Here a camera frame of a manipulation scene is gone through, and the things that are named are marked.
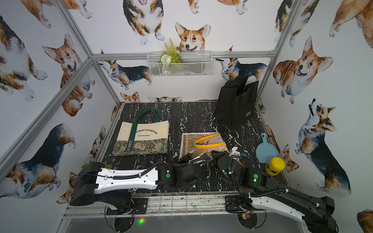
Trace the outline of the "cream tote bag yellow handles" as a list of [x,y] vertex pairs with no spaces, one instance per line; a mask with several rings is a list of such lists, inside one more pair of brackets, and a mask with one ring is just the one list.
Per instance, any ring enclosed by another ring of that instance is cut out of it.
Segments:
[[218,132],[210,133],[183,133],[179,161],[192,160],[204,153],[212,157],[212,151],[228,151],[227,144]]

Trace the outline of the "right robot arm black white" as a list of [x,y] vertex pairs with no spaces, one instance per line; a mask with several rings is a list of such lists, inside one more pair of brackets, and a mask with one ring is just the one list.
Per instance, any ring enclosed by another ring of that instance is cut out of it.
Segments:
[[240,156],[226,151],[213,151],[212,161],[218,174],[238,191],[237,203],[243,212],[249,208],[271,211],[306,225],[311,233],[339,231],[332,216],[335,210],[332,198],[302,193],[260,169],[244,167]]

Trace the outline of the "cream tote bag green handles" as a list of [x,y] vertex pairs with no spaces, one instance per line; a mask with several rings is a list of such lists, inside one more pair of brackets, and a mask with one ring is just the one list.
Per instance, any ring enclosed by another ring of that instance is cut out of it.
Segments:
[[122,122],[114,144],[115,156],[164,154],[168,152],[169,121],[158,110],[141,109],[132,123]]

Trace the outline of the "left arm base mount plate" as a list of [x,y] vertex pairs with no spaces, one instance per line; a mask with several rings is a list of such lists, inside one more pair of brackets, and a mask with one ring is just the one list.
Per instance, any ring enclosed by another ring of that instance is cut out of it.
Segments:
[[107,208],[106,215],[131,215],[145,214],[148,206],[148,198],[135,198],[123,200],[119,203],[112,204],[116,209]]

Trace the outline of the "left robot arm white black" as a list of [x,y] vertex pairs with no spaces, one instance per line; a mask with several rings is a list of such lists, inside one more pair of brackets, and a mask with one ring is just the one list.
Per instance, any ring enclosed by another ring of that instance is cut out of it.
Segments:
[[157,162],[145,170],[112,170],[99,162],[92,162],[74,176],[76,183],[72,184],[74,190],[70,205],[87,206],[102,202],[123,214],[133,208],[131,189],[182,188],[203,179],[203,166],[210,162],[212,158],[205,153],[186,163]]

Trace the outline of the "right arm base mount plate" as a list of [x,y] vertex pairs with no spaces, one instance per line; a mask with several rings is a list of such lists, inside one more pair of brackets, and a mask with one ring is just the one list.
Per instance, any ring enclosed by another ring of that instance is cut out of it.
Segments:
[[253,211],[264,211],[264,209],[254,208],[249,199],[239,195],[224,197],[225,211],[231,214],[248,214]]

